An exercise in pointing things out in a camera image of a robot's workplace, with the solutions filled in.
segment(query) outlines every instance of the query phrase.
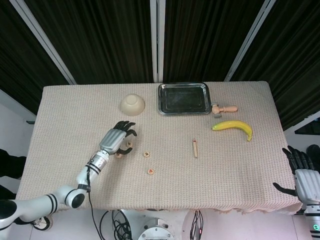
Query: wooden toy piece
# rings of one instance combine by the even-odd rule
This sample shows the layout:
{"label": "wooden toy piece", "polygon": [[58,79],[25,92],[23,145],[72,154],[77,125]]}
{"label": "wooden toy piece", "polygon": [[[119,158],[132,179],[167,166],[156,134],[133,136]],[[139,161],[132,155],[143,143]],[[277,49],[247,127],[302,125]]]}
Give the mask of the wooden toy piece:
{"label": "wooden toy piece", "polygon": [[150,152],[148,152],[148,151],[145,151],[145,152],[143,153],[143,156],[144,156],[145,158],[148,158],[148,157],[150,157]]}
{"label": "wooden toy piece", "polygon": [[115,156],[117,159],[121,159],[121,158],[123,157],[123,155],[120,154],[120,153],[116,153],[114,156]]}
{"label": "wooden toy piece", "polygon": [[193,153],[194,157],[198,157],[198,147],[197,147],[197,141],[195,139],[192,140],[192,145],[193,145]]}
{"label": "wooden toy piece", "polygon": [[152,168],[148,169],[148,174],[149,175],[153,175],[155,173],[155,170],[153,170]]}
{"label": "wooden toy piece", "polygon": [[126,143],[126,146],[127,146],[128,148],[132,148],[132,147],[134,146],[134,144],[132,143],[132,141],[128,141],[128,142]]}
{"label": "wooden toy piece", "polygon": [[215,118],[220,118],[220,113],[234,113],[238,111],[237,106],[223,106],[219,107],[217,103],[212,104],[212,113]]}

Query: white bowl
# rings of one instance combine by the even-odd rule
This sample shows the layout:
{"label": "white bowl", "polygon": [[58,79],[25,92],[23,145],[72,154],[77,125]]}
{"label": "white bowl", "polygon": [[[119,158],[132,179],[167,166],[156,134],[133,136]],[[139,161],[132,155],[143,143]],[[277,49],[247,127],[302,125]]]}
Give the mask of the white bowl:
{"label": "white bowl", "polygon": [[145,109],[145,101],[137,94],[129,94],[121,101],[121,111],[128,116],[137,116]]}

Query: white robot arm segment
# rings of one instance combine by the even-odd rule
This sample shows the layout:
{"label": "white robot arm segment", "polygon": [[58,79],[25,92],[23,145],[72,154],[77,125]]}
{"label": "white robot arm segment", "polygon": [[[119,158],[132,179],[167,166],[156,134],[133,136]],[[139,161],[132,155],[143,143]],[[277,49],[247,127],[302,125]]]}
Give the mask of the white robot arm segment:
{"label": "white robot arm segment", "polygon": [[0,200],[0,240],[5,240],[9,227],[14,222],[19,225],[29,224],[59,210],[60,204],[78,208],[90,191],[92,183],[109,161],[109,155],[128,154],[132,148],[120,149],[123,140],[130,134],[137,136],[129,129],[134,122],[120,121],[110,129],[100,142],[100,150],[92,155],[88,163],[76,177],[77,188],[64,185],[55,192],[30,200]]}

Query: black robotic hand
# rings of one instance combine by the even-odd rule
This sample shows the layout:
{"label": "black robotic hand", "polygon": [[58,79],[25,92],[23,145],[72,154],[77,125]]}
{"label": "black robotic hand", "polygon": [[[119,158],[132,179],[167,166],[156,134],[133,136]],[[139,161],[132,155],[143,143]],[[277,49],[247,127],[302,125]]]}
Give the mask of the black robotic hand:
{"label": "black robotic hand", "polygon": [[108,152],[109,155],[115,153],[126,155],[131,152],[132,147],[126,150],[120,149],[120,146],[124,139],[129,135],[137,136],[137,133],[133,129],[129,129],[134,126],[134,122],[120,121],[113,129],[110,129],[100,142],[100,148]]}
{"label": "black robotic hand", "polygon": [[[296,170],[298,169],[315,170],[313,162],[306,153],[294,149],[292,146],[288,146],[288,149],[289,150],[282,148],[282,151],[285,153],[286,157],[289,160],[289,165],[293,175],[296,174]],[[297,196],[296,190],[283,188],[276,182],[273,183],[273,186],[282,193],[289,194],[295,197]]]}

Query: floor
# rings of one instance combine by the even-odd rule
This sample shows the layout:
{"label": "floor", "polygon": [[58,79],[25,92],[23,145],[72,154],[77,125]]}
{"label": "floor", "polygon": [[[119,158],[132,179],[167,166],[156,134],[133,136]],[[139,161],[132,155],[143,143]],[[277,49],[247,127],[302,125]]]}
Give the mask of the floor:
{"label": "floor", "polygon": [[[304,216],[288,216],[279,213],[239,212],[218,213],[203,210],[202,240],[312,240]],[[95,210],[96,222],[104,211]],[[188,214],[182,226],[182,239],[188,239],[192,217]],[[112,240],[110,217],[103,221],[104,238]],[[53,215],[53,226],[38,231],[30,225],[12,225],[9,240],[99,240],[87,209],[66,210]]]}
{"label": "floor", "polygon": [[[0,119],[0,148],[8,148],[13,155],[26,156],[30,144],[33,126],[23,121],[18,115],[7,111],[6,122]],[[0,184],[17,192],[19,180],[8,177],[0,178]],[[98,222],[103,210],[94,210]],[[189,239],[192,212],[186,216],[182,230],[182,238]],[[98,240],[90,211],[88,209],[65,210],[55,213],[53,226],[47,231],[38,231],[31,225],[15,225],[10,229],[9,240]],[[239,212],[218,213],[203,210],[204,227],[202,240],[311,240],[304,216],[289,216],[278,213],[253,212],[242,215]],[[112,240],[111,220],[107,217],[102,224],[104,238]]]}

